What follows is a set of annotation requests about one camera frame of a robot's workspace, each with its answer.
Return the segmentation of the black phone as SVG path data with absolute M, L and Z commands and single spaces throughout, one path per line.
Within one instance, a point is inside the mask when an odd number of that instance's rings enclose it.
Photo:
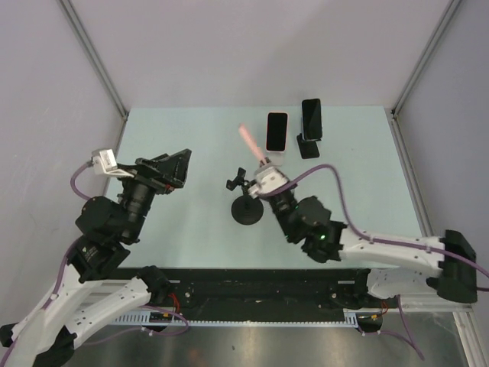
M 320 99 L 305 99 L 301 103 L 302 135 L 306 141 L 322 139 L 322 107 Z

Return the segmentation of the black round-base phone stand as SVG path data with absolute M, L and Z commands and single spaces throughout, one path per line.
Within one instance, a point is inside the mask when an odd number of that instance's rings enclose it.
M 226 189 L 229 191 L 241 188 L 241 195 L 237 197 L 231 206 L 232 218 L 243 226 L 251 226 L 259 222 L 264 215 L 264 206 L 257 198 L 252 198 L 248 192 L 251 182 L 245 178 L 246 170 L 238 169 L 236 177 L 226 181 Z

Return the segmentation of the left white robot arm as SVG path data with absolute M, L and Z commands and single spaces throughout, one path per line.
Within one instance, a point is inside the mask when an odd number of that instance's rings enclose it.
M 128 246 L 139 241 L 155 196 L 184 187 L 191 154 L 183 149 L 126 165 L 117 163 L 113 150 L 99 149 L 73 173 L 72 191 L 85 201 L 76 220 L 81 236 L 66 250 L 53 286 L 36 307 L 18 323 L 1 327 L 1 345 L 7 349 L 3 366 L 62 366 L 101 328 L 139 307 L 160 311 L 169 301 L 168 313 L 183 319 L 173 285 L 154 265 L 138 270 L 102 300 L 82 305 L 129 256 Z M 116 201 L 77 188 L 78 176 L 89 168 L 121 182 Z

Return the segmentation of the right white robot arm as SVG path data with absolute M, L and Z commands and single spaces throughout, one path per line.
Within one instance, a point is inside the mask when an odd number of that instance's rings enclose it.
M 371 269 L 352 288 L 354 301 L 369 307 L 378 299 L 433 289 L 445 300 L 473 304 L 478 299 L 476 253 L 458 231 L 410 242 L 367 235 L 352 225 L 335 221 L 316 196 L 296 200 L 292 190 L 269 196 L 287 241 L 300 244 L 313 261 L 366 261 L 388 265 Z

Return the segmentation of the black rectangular phone stand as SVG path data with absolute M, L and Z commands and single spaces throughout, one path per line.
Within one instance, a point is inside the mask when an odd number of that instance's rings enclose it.
M 320 157 L 319 149 L 315 141 L 306 141 L 301 134 L 297 135 L 296 141 L 299 147 L 300 156 L 303 160 Z

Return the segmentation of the pink phone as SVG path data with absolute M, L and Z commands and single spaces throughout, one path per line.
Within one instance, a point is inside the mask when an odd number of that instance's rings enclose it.
M 262 150 L 257 146 L 257 143 L 251 133 L 248 131 L 245 125 L 240 124 L 238 127 L 238 133 L 250 149 L 251 153 L 257 158 L 261 164 L 266 164 L 266 158 Z

